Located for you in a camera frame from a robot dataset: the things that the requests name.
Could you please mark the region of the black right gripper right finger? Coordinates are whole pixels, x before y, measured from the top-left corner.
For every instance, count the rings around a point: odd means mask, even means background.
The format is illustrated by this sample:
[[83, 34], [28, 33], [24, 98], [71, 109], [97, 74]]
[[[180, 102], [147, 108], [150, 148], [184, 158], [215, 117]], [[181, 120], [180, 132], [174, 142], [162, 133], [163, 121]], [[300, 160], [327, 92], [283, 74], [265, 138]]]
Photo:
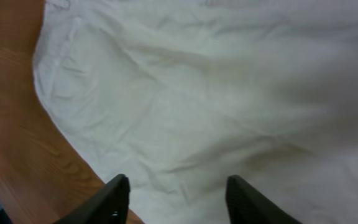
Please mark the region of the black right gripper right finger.
[[231, 224], [300, 224], [238, 175], [227, 178], [225, 199]]

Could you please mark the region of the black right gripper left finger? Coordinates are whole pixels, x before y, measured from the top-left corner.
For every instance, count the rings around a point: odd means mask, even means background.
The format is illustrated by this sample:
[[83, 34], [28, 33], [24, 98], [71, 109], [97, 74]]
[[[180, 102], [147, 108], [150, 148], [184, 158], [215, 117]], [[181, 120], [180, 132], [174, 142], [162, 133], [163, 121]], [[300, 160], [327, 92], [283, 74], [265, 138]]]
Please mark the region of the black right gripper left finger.
[[55, 224], [125, 224], [129, 194], [129, 179], [119, 174]]

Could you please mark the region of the beige cotton shorts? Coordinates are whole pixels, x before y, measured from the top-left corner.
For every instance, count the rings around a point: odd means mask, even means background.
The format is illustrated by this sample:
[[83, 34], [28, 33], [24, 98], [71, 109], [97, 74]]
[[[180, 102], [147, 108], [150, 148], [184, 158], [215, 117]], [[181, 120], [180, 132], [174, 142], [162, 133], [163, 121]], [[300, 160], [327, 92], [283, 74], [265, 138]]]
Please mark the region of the beige cotton shorts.
[[358, 0], [47, 1], [33, 73], [146, 223], [227, 223], [233, 174], [302, 223], [358, 223]]

